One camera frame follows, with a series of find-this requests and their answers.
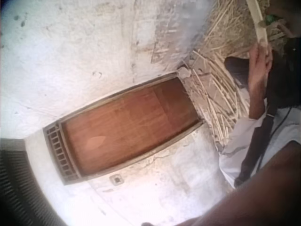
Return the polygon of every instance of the thatch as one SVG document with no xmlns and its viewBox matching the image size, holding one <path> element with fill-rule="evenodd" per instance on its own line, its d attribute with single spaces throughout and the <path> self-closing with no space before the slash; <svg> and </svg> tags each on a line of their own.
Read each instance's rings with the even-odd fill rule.
<svg viewBox="0 0 301 226">
<path fill-rule="evenodd" d="M 264 12 L 269 1 L 261 0 L 259 4 Z M 248 115 L 249 103 L 223 62 L 230 55 L 248 57 L 256 34 L 244 0 L 217 0 L 208 23 L 206 35 L 185 62 L 192 76 L 183 83 L 199 114 L 211 127 L 217 146 L 224 147 L 238 118 Z M 284 35 L 273 26 L 267 32 L 273 49 L 282 53 Z"/>
</svg>

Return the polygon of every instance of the brown door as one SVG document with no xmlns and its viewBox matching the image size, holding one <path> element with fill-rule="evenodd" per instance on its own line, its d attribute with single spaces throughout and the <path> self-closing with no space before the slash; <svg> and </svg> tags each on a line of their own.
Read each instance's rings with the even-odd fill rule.
<svg viewBox="0 0 301 226">
<path fill-rule="evenodd" d="M 62 123 L 82 176 L 92 175 L 179 135 L 198 115 L 178 78 L 126 93 Z"/>
</svg>

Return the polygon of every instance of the sleeve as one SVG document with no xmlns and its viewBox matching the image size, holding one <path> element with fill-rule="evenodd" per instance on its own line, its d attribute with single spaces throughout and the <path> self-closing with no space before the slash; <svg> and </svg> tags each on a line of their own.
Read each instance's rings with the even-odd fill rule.
<svg viewBox="0 0 301 226">
<path fill-rule="evenodd" d="M 226 180 L 234 188 L 234 180 L 240 174 L 241 163 L 245 159 L 256 127 L 261 126 L 265 114 L 259 119 L 241 118 L 237 121 L 230 141 L 220 154 L 220 169 Z"/>
</svg>

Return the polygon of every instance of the whitewashed wall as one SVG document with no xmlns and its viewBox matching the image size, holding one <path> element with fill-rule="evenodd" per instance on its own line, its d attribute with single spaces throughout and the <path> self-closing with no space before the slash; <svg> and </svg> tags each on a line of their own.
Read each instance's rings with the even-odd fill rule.
<svg viewBox="0 0 301 226">
<path fill-rule="evenodd" d="M 50 204 L 69 226 L 171 226 L 202 215 L 227 192 L 207 125 L 132 166 L 64 186 L 43 132 L 25 140 L 35 177 Z M 120 174 L 114 186 L 109 177 Z"/>
<path fill-rule="evenodd" d="M 25 138 L 173 71 L 212 0 L 10 0 L 1 11 L 1 135 Z"/>
</svg>

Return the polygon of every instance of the vent grille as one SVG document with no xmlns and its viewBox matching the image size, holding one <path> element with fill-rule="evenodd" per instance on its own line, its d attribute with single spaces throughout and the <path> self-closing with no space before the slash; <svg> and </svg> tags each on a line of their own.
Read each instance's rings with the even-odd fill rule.
<svg viewBox="0 0 301 226">
<path fill-rule="evenodd" d="M 66 225 L 41 192 L 25 151 L 1 151 L 0 177 L 1 201 L 20 225 Z"/>
<path fill-rule="evenodd" d="M 46 136 L 64 182 L 78 180 L 80 175 L 72 158 L 69 157 L 70 154 L 64 138 L 62 126 L 59 123 L 56 123 L 55 125 L 48 127 L 46 129 Z"/>
</svg>

